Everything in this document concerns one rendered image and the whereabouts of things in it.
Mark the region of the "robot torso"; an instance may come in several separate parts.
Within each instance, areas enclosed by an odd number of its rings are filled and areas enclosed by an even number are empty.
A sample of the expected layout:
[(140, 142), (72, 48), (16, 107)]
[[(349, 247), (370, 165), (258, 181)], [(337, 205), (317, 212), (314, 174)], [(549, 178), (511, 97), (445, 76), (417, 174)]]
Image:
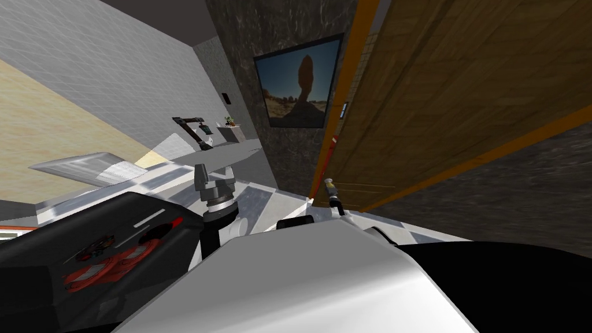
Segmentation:
[(235, 238), (113, 333), (478, 333), (409, 255), (341, 220)]

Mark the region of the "pale grey flat table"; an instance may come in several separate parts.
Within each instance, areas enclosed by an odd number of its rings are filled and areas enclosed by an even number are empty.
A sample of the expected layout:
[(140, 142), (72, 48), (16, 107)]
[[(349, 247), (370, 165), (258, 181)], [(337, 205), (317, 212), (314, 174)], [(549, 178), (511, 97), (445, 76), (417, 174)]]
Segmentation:
[(127, 182), (147, 173), (146, 169), (107, 152), (41, 162), (29, 168), (96, 187)]

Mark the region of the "framed desert rock picture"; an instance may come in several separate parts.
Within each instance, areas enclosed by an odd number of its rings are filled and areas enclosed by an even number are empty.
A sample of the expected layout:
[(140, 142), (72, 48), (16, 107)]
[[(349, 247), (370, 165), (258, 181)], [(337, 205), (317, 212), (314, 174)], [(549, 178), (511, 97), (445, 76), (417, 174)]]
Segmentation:
[(272, 128), (323, 128), (344, 34), (254, 57)]

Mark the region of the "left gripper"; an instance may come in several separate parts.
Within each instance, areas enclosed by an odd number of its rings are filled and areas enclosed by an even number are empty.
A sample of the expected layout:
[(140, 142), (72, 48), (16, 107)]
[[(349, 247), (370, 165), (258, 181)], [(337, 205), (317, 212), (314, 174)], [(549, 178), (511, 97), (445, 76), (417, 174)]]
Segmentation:
[(202, 202), (221, 203), (233, 199), (236, 178), (232, 168), (225, 169), (224, 180), (209, 181), (205, 164), (194, 166), (194, 187)]

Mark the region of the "brown wooden door leaf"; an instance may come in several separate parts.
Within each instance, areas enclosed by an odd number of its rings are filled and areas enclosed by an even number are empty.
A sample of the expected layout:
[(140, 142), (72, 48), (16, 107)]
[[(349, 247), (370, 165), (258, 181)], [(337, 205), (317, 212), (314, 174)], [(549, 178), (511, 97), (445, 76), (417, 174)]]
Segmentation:
[(325, 177), (365, 212), (592, 121), (592, 0), (391, 0)]

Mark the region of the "grey cabinet with plant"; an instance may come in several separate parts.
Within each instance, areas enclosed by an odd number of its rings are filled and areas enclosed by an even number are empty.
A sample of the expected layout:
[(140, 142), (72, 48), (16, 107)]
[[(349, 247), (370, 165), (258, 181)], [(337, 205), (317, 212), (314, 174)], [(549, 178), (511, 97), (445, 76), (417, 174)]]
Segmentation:
[(221, 123), (216, 123), (216, 127), (218, 128), (221, 135), (227, 142), (231, 143), (242, 143), (246, 141), (246, 137), (240, 127), (239, 124), (235, 122), (235, 120), (227, 116), (224, 118), (225, 124), (222, 125)]

